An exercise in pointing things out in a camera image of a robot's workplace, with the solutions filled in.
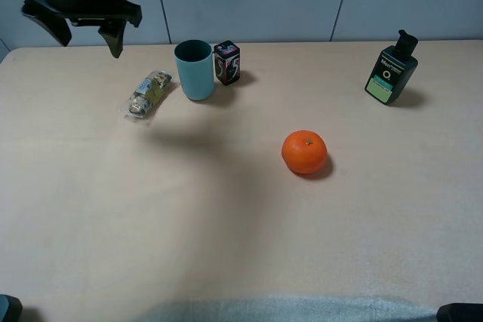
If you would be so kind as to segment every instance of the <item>beige table surface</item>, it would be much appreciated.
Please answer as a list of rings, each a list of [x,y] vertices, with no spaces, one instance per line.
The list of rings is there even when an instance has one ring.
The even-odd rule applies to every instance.
[[[398,102],[364,92],[387,42],[241,44],[243,79],[118,107],[174,46],[24,48],[0,65],[0,293],[45,321],[162,302],[483,299],[483,41],[422,41]],[[280,156],[326,141],[315,179]]]

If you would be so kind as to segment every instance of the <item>wrapped snack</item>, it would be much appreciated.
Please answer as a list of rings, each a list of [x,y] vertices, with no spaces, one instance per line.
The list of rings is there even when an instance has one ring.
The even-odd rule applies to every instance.
[[[125,114],[136,118],[145,118],[149,115],[168,91],[171,79],[171,75],[166,72],[151,72],[129,97]]]

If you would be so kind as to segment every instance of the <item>small box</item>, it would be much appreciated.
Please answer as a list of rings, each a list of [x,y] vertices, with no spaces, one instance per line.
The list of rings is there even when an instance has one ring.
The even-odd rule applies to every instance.
[[[214,69],[217,78],[224,85],[240,79],[240,48],[232,41],[214,46]]]

